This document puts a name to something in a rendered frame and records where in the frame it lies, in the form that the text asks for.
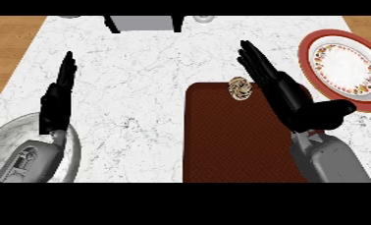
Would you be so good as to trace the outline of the dark red rectangular tray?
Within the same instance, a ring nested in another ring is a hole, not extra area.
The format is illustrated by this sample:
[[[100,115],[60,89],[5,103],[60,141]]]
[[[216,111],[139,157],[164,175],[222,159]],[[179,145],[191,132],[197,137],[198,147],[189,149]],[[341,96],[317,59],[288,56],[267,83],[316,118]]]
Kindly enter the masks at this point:
[[[182,181],[304,183],[291,154],[291,132],[260,89],[232,98],[225,83],[194,83],[185,91]]]

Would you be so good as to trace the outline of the red round placemat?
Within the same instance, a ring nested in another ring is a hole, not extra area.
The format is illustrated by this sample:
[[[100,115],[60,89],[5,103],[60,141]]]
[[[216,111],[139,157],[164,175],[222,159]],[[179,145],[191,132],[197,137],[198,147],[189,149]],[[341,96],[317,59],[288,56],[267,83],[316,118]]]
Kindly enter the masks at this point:
[[[345,99],[345,96],[338,93],[337,90],[331,89],[325,82],[320,81],[320,78],[313,71],[310,60],[313,54],[310,53],[312,50],[316,49],[314,42],[323,39],[326,36],[341,36],[344,39],[351,39],[360,45],[371,49],[371,41],[357,36],[356,34],[338,30],[338,29],[320,29],[310,32],[298,45],[298,64],[306,76],[307,81],[310,82],[312,86],[317,90],[317,92],[328,98],[328,99]]]

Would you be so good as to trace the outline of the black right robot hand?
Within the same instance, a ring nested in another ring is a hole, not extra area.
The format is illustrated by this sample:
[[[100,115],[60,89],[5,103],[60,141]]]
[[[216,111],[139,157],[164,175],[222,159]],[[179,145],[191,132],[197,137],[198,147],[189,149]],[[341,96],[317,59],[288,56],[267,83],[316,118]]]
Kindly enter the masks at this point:
[[[251,77],[272,111],[291,132],[334,130],[342,118],[356,111],[345,99],[313,102],[310,94],[288,74],[278,71],[250,43],[239,42],[236,62]]]

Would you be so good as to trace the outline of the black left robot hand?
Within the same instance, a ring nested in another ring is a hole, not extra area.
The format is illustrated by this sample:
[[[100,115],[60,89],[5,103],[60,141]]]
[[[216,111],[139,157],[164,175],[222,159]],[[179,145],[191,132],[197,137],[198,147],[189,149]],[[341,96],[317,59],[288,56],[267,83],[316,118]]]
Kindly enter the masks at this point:
[[[72,52],[67,51],[58,66],[55,82],[48,85],[45,94],[41,97],[41,135],[47,135],[52,131],[64,131],[67,129],[75,72],[75,59],[72,58]]]

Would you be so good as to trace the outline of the white floral plate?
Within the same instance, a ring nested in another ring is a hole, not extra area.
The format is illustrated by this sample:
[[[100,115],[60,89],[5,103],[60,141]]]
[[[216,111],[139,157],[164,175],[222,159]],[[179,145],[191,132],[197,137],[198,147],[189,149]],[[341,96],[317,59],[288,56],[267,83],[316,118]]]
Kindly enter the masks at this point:
[[[371,101],[371,49],[334,40],[314,47],[310,64],[320,81],[348,99]]]

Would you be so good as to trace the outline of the small white round dish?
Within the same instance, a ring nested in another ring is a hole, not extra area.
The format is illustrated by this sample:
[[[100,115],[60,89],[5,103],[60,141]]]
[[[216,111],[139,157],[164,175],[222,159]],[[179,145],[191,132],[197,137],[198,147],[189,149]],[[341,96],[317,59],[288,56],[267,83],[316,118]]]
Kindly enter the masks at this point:
[[[206,24],[214,19],[214,16],[192,16],[192,19],[197,23]]]

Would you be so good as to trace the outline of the grey round metal bowl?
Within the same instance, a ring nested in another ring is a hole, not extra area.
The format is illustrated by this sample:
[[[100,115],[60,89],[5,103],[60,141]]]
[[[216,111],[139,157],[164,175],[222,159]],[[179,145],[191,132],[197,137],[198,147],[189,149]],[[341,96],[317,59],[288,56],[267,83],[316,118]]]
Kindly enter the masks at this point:
[[[72,183],[80,161],[80,142],[72,126],[67,126],[63,157],[47,182]],[[51,142],[49,133],[39,134],[39,113],[13,119],[0,127],[0,168],[17,146],[27,140]]]

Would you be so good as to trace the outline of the grey and black appliance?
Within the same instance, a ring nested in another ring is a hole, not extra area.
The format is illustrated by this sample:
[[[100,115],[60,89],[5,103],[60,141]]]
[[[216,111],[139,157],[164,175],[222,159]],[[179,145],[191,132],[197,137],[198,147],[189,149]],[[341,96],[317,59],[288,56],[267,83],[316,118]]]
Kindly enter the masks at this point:
[[[130,30],[172,30],[179,32],[183,17],[179,16],[105,16],[104,25],[111,33]]]

